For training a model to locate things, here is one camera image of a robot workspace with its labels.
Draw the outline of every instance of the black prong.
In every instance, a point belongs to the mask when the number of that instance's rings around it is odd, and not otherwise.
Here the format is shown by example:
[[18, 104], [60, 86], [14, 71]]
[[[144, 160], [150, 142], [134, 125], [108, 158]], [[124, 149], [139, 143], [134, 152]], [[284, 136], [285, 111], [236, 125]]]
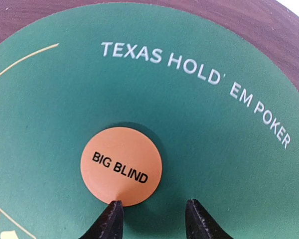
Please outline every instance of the black prong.
[[233, 239], [196, 199], [187, 201], [185, 224], [187, 239]]
[[112, 201], [79, 239], [122, 239], [124, 211], [121, 201]]

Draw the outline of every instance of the round orange disc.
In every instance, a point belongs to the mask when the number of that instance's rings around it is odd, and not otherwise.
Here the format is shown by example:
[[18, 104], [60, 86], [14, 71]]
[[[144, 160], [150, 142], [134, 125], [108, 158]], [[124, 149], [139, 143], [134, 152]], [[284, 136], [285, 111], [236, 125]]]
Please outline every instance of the round orange disc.
[[127, 127], [108, 128], [85, 146], [81, 158], [83, 181], [99, 200], [121, 200], [123, 206], [143, 202], [153, 194], [162, 175], [154, 143]]

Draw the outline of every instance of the curved yellow line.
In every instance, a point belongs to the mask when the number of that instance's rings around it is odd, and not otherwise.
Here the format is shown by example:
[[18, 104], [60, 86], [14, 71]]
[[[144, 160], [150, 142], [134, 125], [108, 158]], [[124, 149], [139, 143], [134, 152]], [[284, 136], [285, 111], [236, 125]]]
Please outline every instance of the curved yellow line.
[[26, 59], [28, 59], [28, 58], [34, 56], [34, 55], [37, 55], [37, 54], [43, 52], [43, 51], [47, 51], [47, 50], [49, 50], [49, 49], [52, 49], [52, 48], [54, 48], [54, 47], [57, 47], [58, 45], [59, 45], [59, 43], [56, 43], [56, 44], [53, 44], [53, 45], [51, 45], [51, 46], [44, 47], [44, 48], [42, 48], [42, 49], [40, 49], [40, 50], [38, 50], [38, 51], [35, 51], [35, 52], [33, 52], [33, 53], [31, 53], [31, 54], [25, 56], [25, 57], [22, 57], [20, 60], [17, 60], [17, 61], [14, 62], [13, 64], [11, 64], [11, 65], [9, 65], [7, 68], [5, 68], [3, 71], [1, 71], [1, 72], [0, 72], [0, 76], [2, 76], [5, 72], [7, 72], [9, 69], [11, 69], [13, 66], [15, 66], [15, 65], [18, 64], [18, 63], [20, 63], [21, 61], [24, 61], [24, 60], [26, 60]]

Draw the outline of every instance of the orange button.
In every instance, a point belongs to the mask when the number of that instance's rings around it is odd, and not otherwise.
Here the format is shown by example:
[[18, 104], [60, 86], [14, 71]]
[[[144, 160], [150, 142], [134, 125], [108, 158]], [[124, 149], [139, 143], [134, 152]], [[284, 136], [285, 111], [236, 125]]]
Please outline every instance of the orange button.
[[83, 181], [99, 200], [121, 200], [132, 206], [150, 197], [159, 185], [162, 162], [154, 143], [127, 127], [108, 128], [85, 146], [81, 158]]

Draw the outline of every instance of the dark wood grain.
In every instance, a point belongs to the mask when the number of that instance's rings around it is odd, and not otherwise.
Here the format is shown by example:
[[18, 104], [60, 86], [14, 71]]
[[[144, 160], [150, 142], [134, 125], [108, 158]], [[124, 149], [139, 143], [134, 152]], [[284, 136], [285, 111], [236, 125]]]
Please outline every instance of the dark wood grain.
[[[0, 0], [0, 43], [26, 25], [68, 8], [118, 0]], [[265, 53], [299, 91], [299, 17], [275, 0], [125, 0], [178, 8], [240, 35]]]

